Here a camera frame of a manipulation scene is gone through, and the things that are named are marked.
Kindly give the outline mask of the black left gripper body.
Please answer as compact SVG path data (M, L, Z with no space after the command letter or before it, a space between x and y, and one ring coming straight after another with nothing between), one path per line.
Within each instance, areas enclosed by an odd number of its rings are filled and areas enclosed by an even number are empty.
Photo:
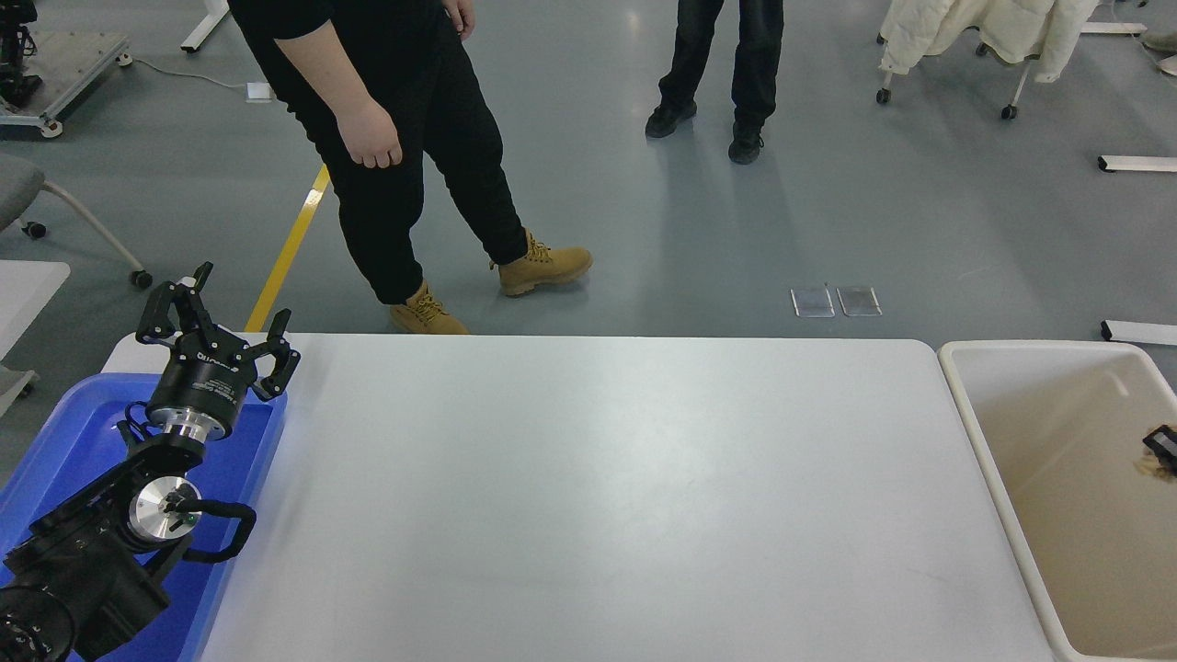
M202 340L182 335L171 347L169 360L151 395L146 413L162 428L173 415L188 410L211 421L211 432L231 433L244 406L248 382L233 359L246 347L242 338L219 335Z

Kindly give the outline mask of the person's right hand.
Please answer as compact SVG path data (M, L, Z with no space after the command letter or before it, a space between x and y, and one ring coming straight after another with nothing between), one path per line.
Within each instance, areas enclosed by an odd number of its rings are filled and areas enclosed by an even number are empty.
M365 168L390 168L404 159L395 124L383 105L364 100L353 108L337 110L337 130L350 159Z

